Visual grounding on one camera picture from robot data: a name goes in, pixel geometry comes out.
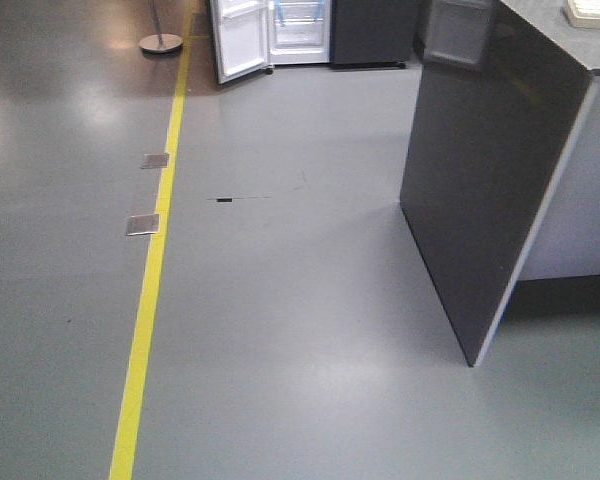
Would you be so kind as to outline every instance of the white object on countertop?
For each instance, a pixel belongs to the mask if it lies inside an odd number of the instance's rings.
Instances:
[[[574,27],[600,28],[600,0],[567,0],[564,10]]]

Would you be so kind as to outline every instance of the metal floor plate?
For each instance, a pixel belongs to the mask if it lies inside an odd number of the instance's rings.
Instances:
[[[140,168],[165,168],[169,165],[168,153],[146,153]]]
[[[127,236],[148,235],[158,233],[160,228],[160,215],[134,215],[127,219]]]

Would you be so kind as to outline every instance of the countertop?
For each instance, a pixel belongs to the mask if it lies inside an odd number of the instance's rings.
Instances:
[[[571,26],[566,0],[500,0],[588,70],[600,75],[600,30]]]

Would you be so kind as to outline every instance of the dark gray counter panel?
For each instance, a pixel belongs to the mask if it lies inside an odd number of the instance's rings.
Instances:
[[[506,5],[495,18],[480,71],[425,65],[401,192],[471,365],[591,81]]]

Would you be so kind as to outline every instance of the stanchion pole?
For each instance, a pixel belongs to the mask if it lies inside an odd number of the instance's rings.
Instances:
[[[149,35],[140,40],[140,48],[149,53],[167,53],[182,47],[182,38],[171,33],[162,33],[160,18],[155,0],[149,0],[149,9],[153,17],[153,26],[156,29],[155,35]]]

